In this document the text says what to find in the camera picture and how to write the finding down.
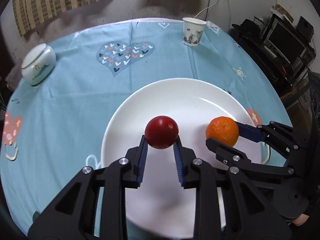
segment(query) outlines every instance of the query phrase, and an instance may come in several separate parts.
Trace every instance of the speaker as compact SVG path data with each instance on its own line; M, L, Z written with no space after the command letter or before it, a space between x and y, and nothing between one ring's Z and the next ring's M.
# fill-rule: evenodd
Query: speaker
M302 37L310 42L314 33L313 26L302 16L300 17L296 30L302 35Z

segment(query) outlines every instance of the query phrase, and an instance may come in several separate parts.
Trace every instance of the white paper cup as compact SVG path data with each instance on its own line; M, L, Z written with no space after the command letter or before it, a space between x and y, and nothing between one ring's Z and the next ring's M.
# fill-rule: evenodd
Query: white paper cup
M207 22L195 18L183 18L183 43L196 47L200 43L200 39Z

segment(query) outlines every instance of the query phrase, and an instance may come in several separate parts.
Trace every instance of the white ceramic jar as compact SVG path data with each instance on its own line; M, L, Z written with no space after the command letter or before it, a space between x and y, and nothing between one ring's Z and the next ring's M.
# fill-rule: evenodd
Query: white ceramic jar
M51 73L56 60L56 54L49 45L39 44L25 56L21 65L22 76L30 85L37 85Z

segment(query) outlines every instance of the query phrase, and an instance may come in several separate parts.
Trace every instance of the red tomato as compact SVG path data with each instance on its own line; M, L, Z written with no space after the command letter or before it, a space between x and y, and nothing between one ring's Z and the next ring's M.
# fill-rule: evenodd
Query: red tomato
M177 139L178 133L177 123L164 115L151 119L144 131L147 143L156 149L170 147Z

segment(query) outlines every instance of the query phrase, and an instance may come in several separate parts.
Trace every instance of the blue tablecloth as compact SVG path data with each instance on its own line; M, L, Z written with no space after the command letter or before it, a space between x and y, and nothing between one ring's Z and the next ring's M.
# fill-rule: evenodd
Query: blue tablecloth
M228 91L256 124L291 125L268 79L228 34L206 26L198 47L184 45L182 36L182 22L163 19L99 26L50 43L57 55L53 72L36 87L22 79L7 108L12 123L22 120L17 159L5 158L6 152L14 155L14 144L1 146L5 197L24 233L34 212L41 212L83 166L99 167L111 116L147 84L200 79ZM269 164L282 166L284 158L273 152ZM137 230L129 223L129 238L139 238Z

